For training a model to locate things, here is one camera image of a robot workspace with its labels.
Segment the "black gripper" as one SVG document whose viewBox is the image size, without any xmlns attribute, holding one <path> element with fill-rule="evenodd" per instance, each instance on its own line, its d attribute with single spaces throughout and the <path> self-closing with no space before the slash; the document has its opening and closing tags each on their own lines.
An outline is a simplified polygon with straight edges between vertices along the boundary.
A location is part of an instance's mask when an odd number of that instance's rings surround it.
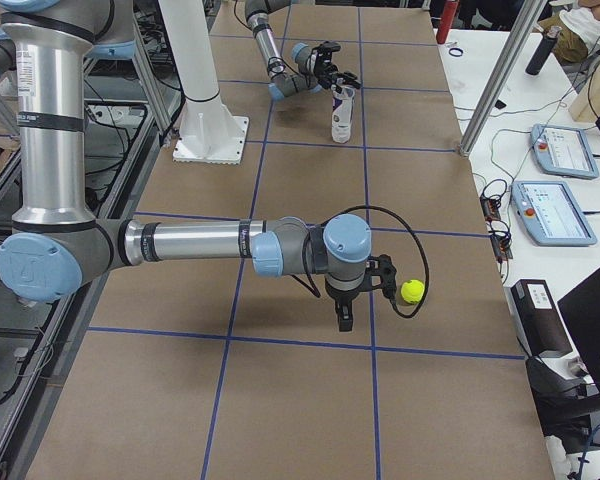
<svg viewBox="0 0 600 480">
<path fill-rule="evenodd" d="M 337 42 L 322 42 L 311 50 L 308 60 L 310 73 L 316 78 L 319 85 L 329 89 L 334 98 L 341 98 L 344 87 L 359 90 L 361 83 L 352 72 L 339 72 L 333 63 L 332 56 L 341 50 Z"/>
<path fill-rule="evenodd" d="M 338 330 L 351 332 L 353 329 L 353 302 L 359 296 L 360 290 L 358 288 L 341 290 L 331 284 L 326 284 L 325 289 L 335 304 Z"/>
</svg>

